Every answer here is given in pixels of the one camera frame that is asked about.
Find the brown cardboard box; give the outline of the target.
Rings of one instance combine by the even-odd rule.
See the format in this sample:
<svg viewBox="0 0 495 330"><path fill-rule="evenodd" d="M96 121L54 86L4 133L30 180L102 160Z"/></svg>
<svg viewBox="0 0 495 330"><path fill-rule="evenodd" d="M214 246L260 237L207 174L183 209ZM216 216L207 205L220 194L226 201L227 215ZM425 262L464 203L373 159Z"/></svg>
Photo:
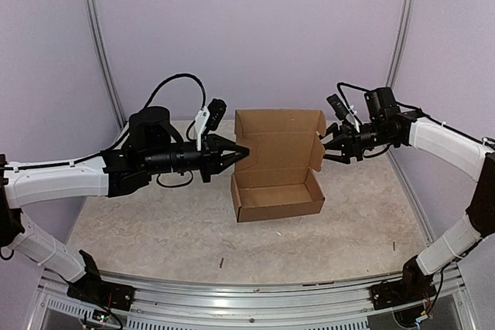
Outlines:
<svg viewBox="0 0 495 330"><path fill-rule="evenodd" d="M326 200L316 173L325 154L320 110L250 109L235 113L237 162L230 190L239 223L314 215Z"/></svg>

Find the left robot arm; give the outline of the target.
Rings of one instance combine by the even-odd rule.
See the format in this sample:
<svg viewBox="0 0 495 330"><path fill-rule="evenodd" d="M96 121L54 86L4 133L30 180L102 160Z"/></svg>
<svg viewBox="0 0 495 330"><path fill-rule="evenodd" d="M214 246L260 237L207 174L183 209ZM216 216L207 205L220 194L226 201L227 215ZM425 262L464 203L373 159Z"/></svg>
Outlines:
<svg viewBox="0 0 495 330"><path fill-rule="evenodd" d="M72 197L119 197L146 187L155 175L198 171L203 182L249 155L249 149L215 134L223 115L202 108L194 125L196 139L185 141L165 107L150 106L129 118L116 147L57 163L1 159L1 245L76 284L98 303L108 296L92 256L76 252L38 227L22 207Z"/></svg>

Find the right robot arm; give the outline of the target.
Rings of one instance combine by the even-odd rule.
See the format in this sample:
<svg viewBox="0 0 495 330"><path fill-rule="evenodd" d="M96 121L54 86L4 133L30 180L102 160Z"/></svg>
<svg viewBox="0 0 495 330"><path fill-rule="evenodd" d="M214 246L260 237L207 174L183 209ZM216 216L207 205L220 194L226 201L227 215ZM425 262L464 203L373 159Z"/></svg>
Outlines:
<svg viewBox="0 0 495 330"><path fill-rule="evenodd" d="M369 120L363 122L343 92L327 97L337 122L325 134L324 158L350 164L362 161L382 147L412 147L440 159L468 175L476 189L464 215L441 237L403 267L395 294L411 302L420 295L433 275L470 252L494 233L494 141L476 139L426 114L421 108L396 101L390 87L365 89Z"/></svg>

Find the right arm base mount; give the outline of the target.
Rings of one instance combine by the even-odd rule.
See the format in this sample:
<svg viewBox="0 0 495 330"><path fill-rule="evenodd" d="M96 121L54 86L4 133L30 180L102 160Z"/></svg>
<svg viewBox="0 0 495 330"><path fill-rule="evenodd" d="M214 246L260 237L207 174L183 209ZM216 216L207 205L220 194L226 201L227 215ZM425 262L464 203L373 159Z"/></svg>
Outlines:
<svg viewBox="0 0 495 330"><path fill-rule="evenodd" d="M405 281L382 281L369 289L374 310L392 308L434 297L437 293L432 281L419 286L407 286Z"/></svg>

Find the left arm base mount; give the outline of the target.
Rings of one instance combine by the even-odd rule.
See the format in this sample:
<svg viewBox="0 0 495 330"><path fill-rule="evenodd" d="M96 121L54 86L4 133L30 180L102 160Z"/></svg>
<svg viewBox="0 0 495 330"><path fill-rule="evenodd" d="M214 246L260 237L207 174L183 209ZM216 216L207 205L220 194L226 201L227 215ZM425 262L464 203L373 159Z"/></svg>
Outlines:
<svg viewBox="0 0 495 330"><path fill-rule="evenodd" d="M130 285L109 281L69 283L67 295L101 308L130 311L135 296L135 288Z"/></svg>

